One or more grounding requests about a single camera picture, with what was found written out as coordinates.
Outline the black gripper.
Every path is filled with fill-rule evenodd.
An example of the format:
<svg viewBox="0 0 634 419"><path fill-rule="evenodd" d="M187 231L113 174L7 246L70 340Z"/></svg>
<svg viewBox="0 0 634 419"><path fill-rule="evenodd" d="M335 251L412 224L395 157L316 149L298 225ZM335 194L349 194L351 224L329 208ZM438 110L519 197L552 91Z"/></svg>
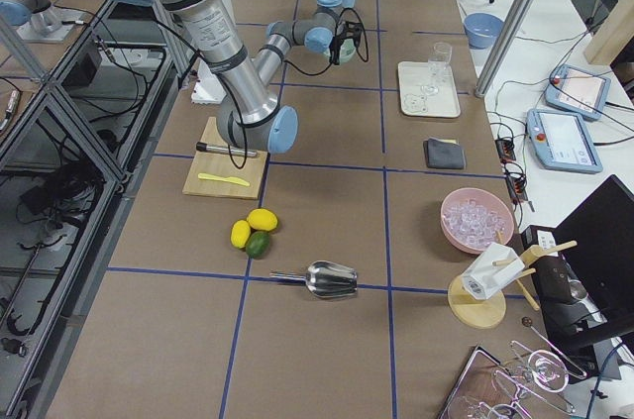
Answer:
<svg viewBox="0 0 634 419"><path fill-rule="evenodd" d="M334 39L342 40L345 38L352 38L354 40L354 43L358 52L362 35L363 35L363 24L361 22L345 21L339 33L333 37L333 40Z"/></svg>

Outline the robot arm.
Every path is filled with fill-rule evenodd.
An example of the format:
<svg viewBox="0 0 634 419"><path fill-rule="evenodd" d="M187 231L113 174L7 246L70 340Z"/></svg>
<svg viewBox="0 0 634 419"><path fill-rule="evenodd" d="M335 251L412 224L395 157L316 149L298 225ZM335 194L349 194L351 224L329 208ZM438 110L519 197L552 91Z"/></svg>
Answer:
<svg viewBox="0 0 634 419"><path fill-rule="evenodd" d="M263 83L268 84L288 53L303 47L327 59L329 67L341 65L357 56L369 58L366 28L355 9L356 0L316 0L316 10L309 19L278 21L267 27L266 42L254 58Z"/></svg>
<svg viewBox="0 0 634 419"><path fill-rule="evenodd" d="M177 16L200 51L210 71L217 75L227 94L217 116L217 130L236 148L287 152L298 129L296 111L281 105L268 84L279 69L283 51L277 38L269 40L250 58L222 0L114 0L162 7Z"/></svg>

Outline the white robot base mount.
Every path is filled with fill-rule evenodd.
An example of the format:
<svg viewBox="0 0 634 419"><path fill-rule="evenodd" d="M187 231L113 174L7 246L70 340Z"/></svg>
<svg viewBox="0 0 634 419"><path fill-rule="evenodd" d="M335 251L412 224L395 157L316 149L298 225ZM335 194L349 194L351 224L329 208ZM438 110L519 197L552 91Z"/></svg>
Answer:
<svg viewBox="0 0 634 419"><path fill-rule="evenodd" d="M218 105L226 93L217 76L211 72L207 64L200 61L195 69L195 84L191 100L195 104Z"/></svg>

